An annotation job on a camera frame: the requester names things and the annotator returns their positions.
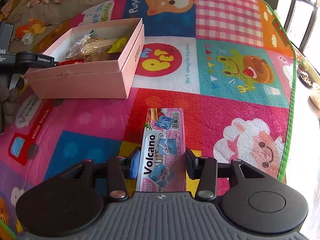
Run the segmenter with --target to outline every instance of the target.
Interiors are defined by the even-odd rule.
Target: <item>pink gingham square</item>
[[[263,47],[256,0],[196,0],[196,38]]]

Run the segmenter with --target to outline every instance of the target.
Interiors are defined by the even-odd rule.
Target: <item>cartoon sheep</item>
[[[239,158],[276,177],[283,150],[282,137],[274,141],[263,120],[255,118],[244,121],[235,118],[223,130],[223,138],[214,145],[213,156],[221,163],[230,163],[231,159]]]

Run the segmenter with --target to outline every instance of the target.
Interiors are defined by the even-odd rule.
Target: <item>teal square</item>
[[[205,39],[196,49],[202,95],[289,108],[264,49]]]

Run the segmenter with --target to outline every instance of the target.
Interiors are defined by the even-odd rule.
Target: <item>green plant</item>
[[[303,69],[304,71],[308,71],[309,69],[309,62],[307,61],[307,59],[303,58],[303,59],[299,59],[298,60],[298,65],[301,69]]]

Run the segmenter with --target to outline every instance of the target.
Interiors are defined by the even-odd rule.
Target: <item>pink box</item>
[[[70,64],[46,69],[30,68],[28,82],[41,98],[128,98],[144,45],[141,18],[94,23],[71,28],[45,52],[64,61],[66,52],[83,35],[94,30],[94,38],[121,38],[132,33],[118,60]]]

